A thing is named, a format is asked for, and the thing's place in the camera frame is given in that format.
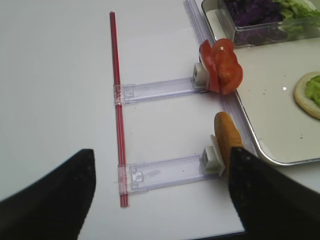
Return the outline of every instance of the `guacamole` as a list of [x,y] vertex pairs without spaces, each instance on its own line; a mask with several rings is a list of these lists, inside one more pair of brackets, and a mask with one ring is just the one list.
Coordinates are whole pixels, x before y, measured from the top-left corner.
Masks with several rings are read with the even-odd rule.
[[320,75],[311,78],[306,83],[305,96],[320,107]]

